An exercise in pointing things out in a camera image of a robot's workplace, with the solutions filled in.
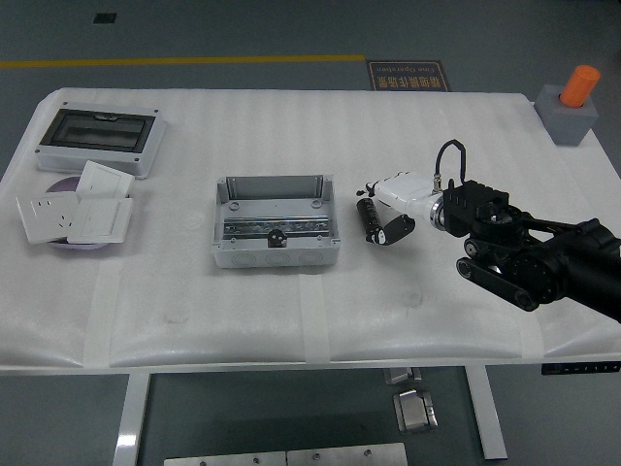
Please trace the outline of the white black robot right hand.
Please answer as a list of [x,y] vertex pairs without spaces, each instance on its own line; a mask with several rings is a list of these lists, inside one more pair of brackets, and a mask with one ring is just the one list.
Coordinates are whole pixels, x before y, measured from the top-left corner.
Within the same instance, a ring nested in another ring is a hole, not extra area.
[[[412,233],[420,221],[443,229],[441,194],[433,191],[433,182],[413,172],[400,172],[359,191],[356,203],[366,241],[380,246],[395,244]],[[383,224],[376,203],[393,209],[398,215]]]

